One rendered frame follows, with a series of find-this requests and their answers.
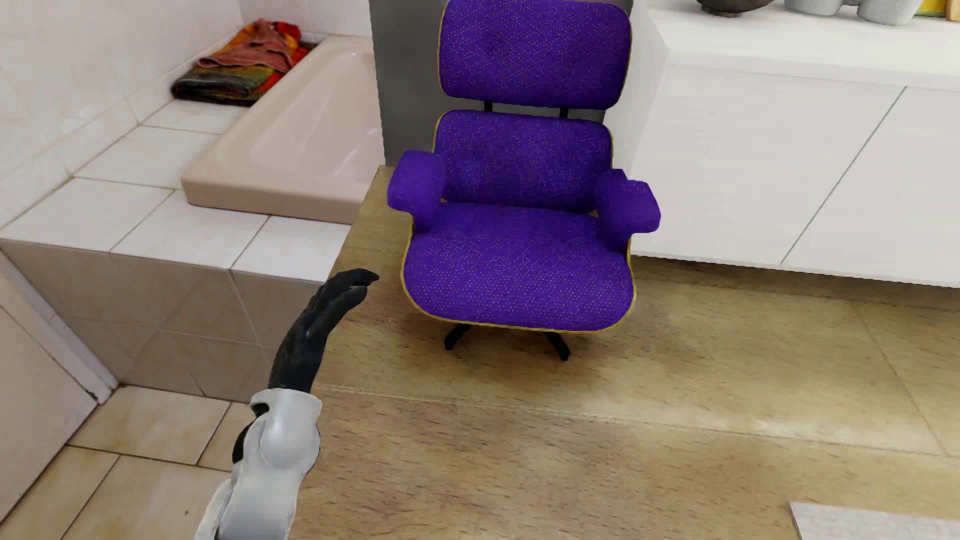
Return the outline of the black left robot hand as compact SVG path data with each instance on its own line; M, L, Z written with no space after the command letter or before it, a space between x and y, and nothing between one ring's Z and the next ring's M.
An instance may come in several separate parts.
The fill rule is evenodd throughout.
M377 273L354 268L330 276L291 325L273 359L267 388L310 393L330 334L367 297Z

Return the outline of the beige bathtub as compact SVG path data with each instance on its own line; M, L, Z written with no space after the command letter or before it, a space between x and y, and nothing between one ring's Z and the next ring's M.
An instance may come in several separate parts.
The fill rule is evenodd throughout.
M180 183L198 207L351 225L385 163L373 40L332 35Z

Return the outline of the colourful folded towel stack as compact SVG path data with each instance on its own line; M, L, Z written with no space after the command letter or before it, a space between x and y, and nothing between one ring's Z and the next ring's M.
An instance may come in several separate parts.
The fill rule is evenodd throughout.
M316 43L297 25L259 18L218 51L202 56L171 86L175 99L249 108L300 63Z

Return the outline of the white low cabinet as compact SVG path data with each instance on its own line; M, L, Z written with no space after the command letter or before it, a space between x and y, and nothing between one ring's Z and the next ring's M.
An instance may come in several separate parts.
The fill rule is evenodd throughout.
M637 255L960 288L960 22L634 0L614 166Z

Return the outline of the dark bowl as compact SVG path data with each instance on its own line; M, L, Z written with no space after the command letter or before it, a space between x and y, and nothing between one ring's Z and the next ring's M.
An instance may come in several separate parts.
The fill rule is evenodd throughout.
M714 17L736 19L762 9L775 0L696 0L704 13Z

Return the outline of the grey rug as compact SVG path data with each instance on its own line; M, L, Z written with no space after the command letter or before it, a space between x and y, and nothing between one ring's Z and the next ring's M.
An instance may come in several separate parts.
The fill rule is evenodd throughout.
M960 520L798 501L789 509L800 540L960 540Z

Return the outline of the grey ceramic vase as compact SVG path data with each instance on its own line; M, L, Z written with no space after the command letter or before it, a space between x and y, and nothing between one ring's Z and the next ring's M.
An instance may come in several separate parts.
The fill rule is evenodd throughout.
M915 18L925 0L859 0L859 19L886 26L902 26Z

